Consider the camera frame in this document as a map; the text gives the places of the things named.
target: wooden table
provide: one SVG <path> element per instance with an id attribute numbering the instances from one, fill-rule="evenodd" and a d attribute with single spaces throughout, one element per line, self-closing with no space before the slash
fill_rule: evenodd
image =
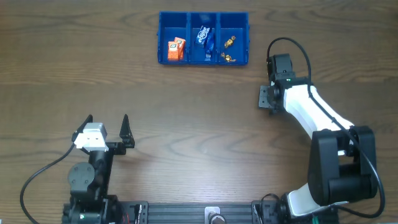
<path id="1" fill-rule="evenodd" d="M 157 63 L 159 11 L 248 11 L 249 64 Z M 398 4 L 370 1 L 0 1 L 0 219 L 28 223 L 23 183 L 62 155 L 88 114 L 118 140 L 130 117 L 136 148 L 114 158 L 109 193 L 149 202 L 250 202 L 307 182 L 310 140 L 289 114 L 257 108 L 266 49 L 292 37 L 307 50 L 313 81 L 340 115 L 370 126 L 386 191 L 381 217 L 340 212 L 343 223 L 398 222 Z M 299 50 L 289 52 L 298 76 Z M 41 223 L 60 223 L 74 150 L 28 186 Z M 350 205 L 372 213 L 379 198 Z"/>

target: blue candy wrapper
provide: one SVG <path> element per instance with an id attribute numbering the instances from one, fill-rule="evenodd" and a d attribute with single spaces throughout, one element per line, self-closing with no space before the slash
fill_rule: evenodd
<path id="1" fill-rule="evenodd" d="M 205 42 L 206 42 L 206 39 L 207 39 L 207 36 L 208 36 L 208 33 L 209 33 L 210 29 L 211 29 L 210 27 L 206 28 L 205 26 L 202 26 L 200 28 L 200 31 L 199 31 L 199 33 L 197 35 L 197 39 L 195 41 L 195 44 L 197 46 L 199 46 L 201 48 L 205 48 Z"/>
<path id="2" fill-rule="evenodd" d="M 205 61 L 210 61 L 211 58 L 211 53 L 213 52 L 214 49 L 214 31 L 211 31 L 208 34 L 207 37 L 207 42 L 206 42 L 206 59 Z"/>

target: wood grain surface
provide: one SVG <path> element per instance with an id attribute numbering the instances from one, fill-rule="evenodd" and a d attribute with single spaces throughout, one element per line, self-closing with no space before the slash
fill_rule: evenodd
<path id="1" fill-rule="evenodd" d="M 248 11 L 249 64 L 175 67 L 157 63 L 159 11 Z M 0 219 L 28 223 L 23 183 L 61 156 L 88 114 L 118 140 L 130 117 L 136 148 L 116 156 L 109 186 L 121 200 L 250 202 L 307 182 L 310 140 L 289 114 L 257 108 L 267 84 L 266 49 L 299 41 L 321 96 L 376 135 L 386 191 L 381 217 L 340 212 L 342 223 L 398 222 L 398 2 L 3 1 L 0 0 Z M 292 55 L 288 42 L 272 52 Z M 28 186 L 25 204 L 40 223 L 60 223 L 67 174 L 87 161 L 74 150 Z M 372 213 L 378 196 L 349 205 Z"/>

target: blue tray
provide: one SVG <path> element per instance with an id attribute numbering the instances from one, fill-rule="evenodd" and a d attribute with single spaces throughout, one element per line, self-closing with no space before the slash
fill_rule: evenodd
<path id="1" fill-rule="evenodd" d="M 210 61 L 205 61 L 205 48 L 195 45 L 201 26 L 216 29 L 215 47 Z M 157 59 L 164 65 L 245 65 L 249 60 L 249 14 L 247 12 L 160 12 L 157 33 Z M 232 36 L 234 44 L 227 49 L 224 43 Z M 184 58 L 168 61 L 168 42 L 175 37 L 186 40 Z M 226 62 L 221 53 L 236 62 Z"/>

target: orange candy packet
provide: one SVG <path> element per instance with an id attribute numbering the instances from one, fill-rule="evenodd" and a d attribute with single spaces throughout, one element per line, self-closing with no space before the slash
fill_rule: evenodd
<path id="1" fill-rule="evenodd" d="M 169 52 L 167 54 L 168 60 L 178 60 L 179 44 L 176 41 L 169 41 Z"/>
<path id="2" fill-rule="evenodd" d="M 179 47 L 179 50 L 178 50 L 178 55 L 179 56 L 178 56 L 178 58 L 180 60 L 182 60 L 182 59 L 184 59 L 185 39 L 176 37 L 176 38 L 174 38 L 174 41 L 178 43 L 178 47 Z"/>

